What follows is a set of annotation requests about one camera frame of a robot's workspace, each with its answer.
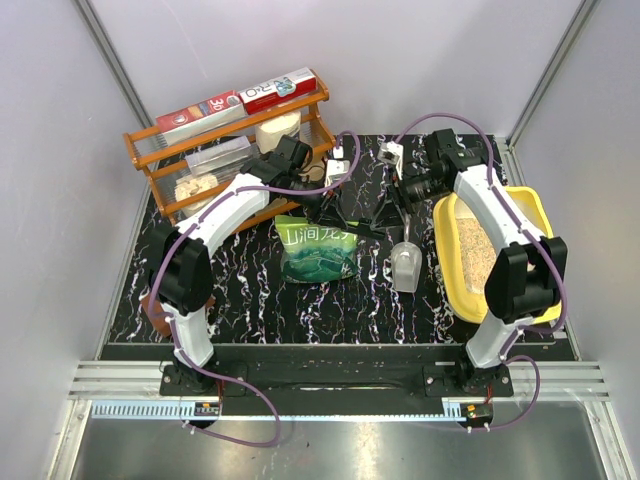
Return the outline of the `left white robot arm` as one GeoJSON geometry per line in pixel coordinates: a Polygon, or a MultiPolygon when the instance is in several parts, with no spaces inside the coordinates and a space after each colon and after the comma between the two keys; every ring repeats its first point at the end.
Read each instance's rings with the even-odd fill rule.
{"type": "Polygon", "coordinates": [[[160,303],[149,317],[169,327],[175,368],[182,384],[195,395],[205,395],[216,382],[248,384],[217,374],[208,365],[214,347],[207,335],[207,303],[213,290],[211,257],[249,217],[274,197],[294,199],[317,211],[329,194],[348,181],[361,158],[360,143],[348,169],[325,171],[319,183],[303,182],[299,174],[312,155],[311,147],[283,136],[274,150],[248,161],[231,183],[197,213],[175,226],[154,231],[149,258],[149,306],[160,303]]]}

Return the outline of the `grey metal scoop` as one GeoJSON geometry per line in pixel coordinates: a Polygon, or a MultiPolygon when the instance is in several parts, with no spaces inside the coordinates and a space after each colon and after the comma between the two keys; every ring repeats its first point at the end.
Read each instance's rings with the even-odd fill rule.
{"type": "Polygon", "coordinates": [[[411,217],[406,214],[403,226],[402,241],[391,250],[391,273],[395,291],[399,293],[415,293],[418,288],[422,266],[422,251],[410,242],[411,217]]]}

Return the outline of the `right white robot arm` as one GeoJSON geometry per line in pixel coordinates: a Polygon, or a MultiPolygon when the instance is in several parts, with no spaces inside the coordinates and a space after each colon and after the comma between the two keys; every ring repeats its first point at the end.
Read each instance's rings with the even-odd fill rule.
{"type": "Polygon", "coordinates": [[[485,392],[500,375],[506,355],[525,330],[549,309],[562,308],[557,326],[565,323],[563,279],[568,248],[549,237],[525,216],[505,188],[494,182],[494,152],[489,142],[466,147],[451,129],[427,137],[425,173],[404,173],[403,147],[381,145],[378,158],[391,167],[391,183],[372,220],[375,228],[397,226],[414,205],[444,193],[470,208],[497,254],[484,298],[488,311],[474,336],[449,371],[451,384],[468,396],[485,392]]]}

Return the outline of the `green litter bag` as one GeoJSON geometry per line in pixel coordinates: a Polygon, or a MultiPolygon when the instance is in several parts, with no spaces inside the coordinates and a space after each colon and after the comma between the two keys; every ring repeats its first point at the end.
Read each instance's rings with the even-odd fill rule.
{"type": "Polygon", "coordinates": [[[274,225],[284,249],[281,258],[284,281],[316,284],[356,274],[357,235],[285,215],[276,216],[274,225]]]}

